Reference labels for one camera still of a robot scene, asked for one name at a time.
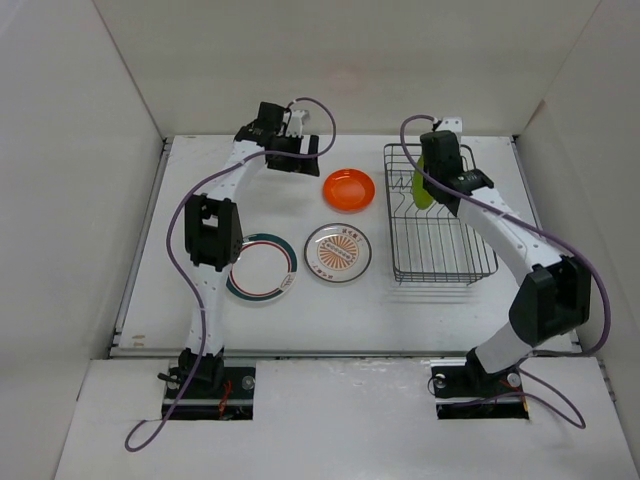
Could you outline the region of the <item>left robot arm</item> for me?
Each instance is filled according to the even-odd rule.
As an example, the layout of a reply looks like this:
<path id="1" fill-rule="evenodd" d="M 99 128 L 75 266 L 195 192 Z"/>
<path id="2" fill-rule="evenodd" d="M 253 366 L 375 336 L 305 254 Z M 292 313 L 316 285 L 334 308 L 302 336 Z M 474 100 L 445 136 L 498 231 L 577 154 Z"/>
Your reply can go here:
<path id="1" fill-rule="evenodd" d="M 170 376 L 201 396 L 213 396 L 223 387 L 224 288 L 243 246 L 239 197 L 263 168 L 317 177 L 318 157 L 328 151 L 319 148 L 316 135 L 302 150 L 310 114 L 294 105 L 310 100 L 299 98 L 286 106 L 262 102 L 257 117 L 234 136 L 224 167 L 196 183 L 171 217 L 167 254 L 194 294 L 196 307 L 178 367 Z"/>

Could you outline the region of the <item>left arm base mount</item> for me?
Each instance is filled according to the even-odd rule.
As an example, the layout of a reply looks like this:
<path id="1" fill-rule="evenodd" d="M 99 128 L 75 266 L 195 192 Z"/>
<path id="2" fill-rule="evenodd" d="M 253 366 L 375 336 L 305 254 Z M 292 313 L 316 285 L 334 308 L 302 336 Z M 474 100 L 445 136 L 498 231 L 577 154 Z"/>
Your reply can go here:
<path id="1" fill-rule="evenodd" d="M 225 367 L 221 383 L 213 386 L 194 378 L 170 420 L 249 421 L 253 419 L 256 386 L 254 366 Z"/>

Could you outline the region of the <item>orange plate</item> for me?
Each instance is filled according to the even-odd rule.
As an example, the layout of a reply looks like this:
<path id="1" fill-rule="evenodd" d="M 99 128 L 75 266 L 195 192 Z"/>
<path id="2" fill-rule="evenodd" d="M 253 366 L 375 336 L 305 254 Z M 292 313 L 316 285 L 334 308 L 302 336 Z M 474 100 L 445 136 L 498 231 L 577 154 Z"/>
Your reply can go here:
<path id="1" fill-rule="evenodd" d="M 365 172 L 345 168 L 328 175 L 322 187 L 324 200 L 341 212 L 357 212 L 368 207 L 376 194 L 372 178 Z"/>

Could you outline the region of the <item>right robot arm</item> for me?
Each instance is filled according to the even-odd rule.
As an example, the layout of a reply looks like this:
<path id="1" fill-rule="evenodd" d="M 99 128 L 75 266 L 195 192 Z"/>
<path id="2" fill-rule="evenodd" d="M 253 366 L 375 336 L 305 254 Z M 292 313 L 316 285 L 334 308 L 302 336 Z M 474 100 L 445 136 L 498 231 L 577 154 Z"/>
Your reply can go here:
<path id="1" fill-rule="evenodd" d="M 464 168 L 455 133 L 426 133 L 420 143 L 423 170 L 430 176 L 423 186 L 481 235 L 518 285 L 506 324 L 466 356 L 462 381 L 471 392 L 483 394 L 536 347 L 586 323 L 591 274 L 575 257 L 507 219 L 514 212 L 494 182 L 479 169 Z"/>

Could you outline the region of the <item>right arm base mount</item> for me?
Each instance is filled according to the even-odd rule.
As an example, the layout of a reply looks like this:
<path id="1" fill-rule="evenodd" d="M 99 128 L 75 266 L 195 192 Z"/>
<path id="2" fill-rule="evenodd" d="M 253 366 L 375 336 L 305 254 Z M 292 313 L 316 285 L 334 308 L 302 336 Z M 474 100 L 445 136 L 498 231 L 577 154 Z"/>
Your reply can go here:
<path id="1" fill-rule="evenodd" d="M 515 368 L 475 377 L 466 365 L 434 363 L 428 386 L 439 420 L 528 420 L 522 380 Z"/>

